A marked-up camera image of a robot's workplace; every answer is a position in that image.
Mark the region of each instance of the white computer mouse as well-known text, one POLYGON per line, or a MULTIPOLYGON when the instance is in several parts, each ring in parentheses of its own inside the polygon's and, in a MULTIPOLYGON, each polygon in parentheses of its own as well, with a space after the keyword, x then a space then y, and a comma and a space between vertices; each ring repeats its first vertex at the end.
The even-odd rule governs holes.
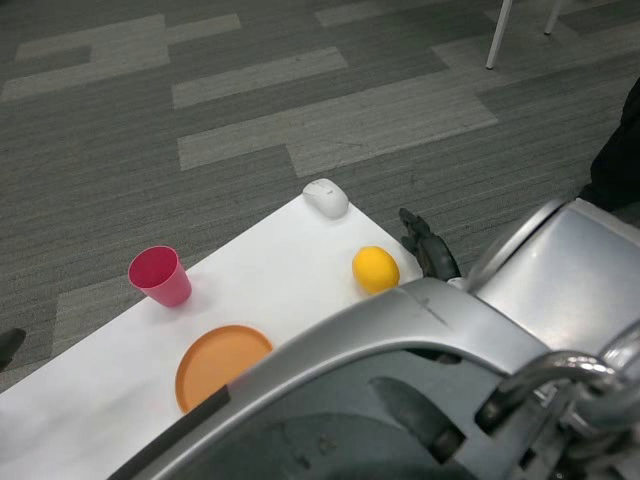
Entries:
POLYGON ((329 218, 340 218, 349 208, 349 199, 331 180, 314 180, 302 190, 302 196, 329 218))

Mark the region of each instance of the person's shoe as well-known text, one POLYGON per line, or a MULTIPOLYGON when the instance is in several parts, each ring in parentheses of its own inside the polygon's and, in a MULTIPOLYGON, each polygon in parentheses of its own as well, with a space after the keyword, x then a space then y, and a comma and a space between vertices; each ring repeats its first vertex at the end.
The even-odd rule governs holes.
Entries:
POLYGON ((578 194, 578 198, 592 203, 607 212, 613 212, 631 203, 640 201, 640 195, 614 193, 610 190, 596 188, 592 183, 582 189, 578 194))

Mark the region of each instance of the pink cup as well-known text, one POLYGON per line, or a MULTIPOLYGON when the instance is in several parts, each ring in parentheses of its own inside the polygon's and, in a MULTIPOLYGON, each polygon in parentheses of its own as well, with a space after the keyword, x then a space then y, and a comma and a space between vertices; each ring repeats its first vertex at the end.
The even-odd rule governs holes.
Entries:
POLYGON ((175 307, 191 295, 191 283, 170 247, 151 247, 129 265, 129 281, 165 307, 175 307))

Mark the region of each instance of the lemon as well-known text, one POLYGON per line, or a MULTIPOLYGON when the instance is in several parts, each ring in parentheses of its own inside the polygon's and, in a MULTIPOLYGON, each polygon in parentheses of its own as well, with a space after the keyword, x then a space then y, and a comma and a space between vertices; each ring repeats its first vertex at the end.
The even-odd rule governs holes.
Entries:
POLYGON ((380 247, 364 247, 353 257, 353 276, 368 293, 396 287, 400 281, 398 264, 380 247))

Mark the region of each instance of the white chair leg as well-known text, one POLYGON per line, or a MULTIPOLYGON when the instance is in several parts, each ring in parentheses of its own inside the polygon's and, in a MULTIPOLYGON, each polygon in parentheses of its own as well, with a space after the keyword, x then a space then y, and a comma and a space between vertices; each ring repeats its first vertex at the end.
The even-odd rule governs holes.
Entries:
POLYGON ((496 33, 493 35, 493 43, 491 44, 489 58, 487 59, 487 68, 489 70, 491 70, 496 64, 500 45, 502 45, 502 37, 504 36, 504 31, 507 28, 507 21, 509 20, 509 13, 511 12, 512 4, 513 0, 504 0, 502 2, 502 9, 500 9, 500 17, 498 17, 496 33))
POLYGON ((553 31, 553 27, 556 26, 556 22, 558 21, 558 17, 560 16, 560 10, 562 10, 562 6, 564 4, 564 0, 556 0, 556 3, 553 4, 553 9, 551 10, 551 16, 547 21, 547 26, 544 29, 545 35, 551 35, 553 31))

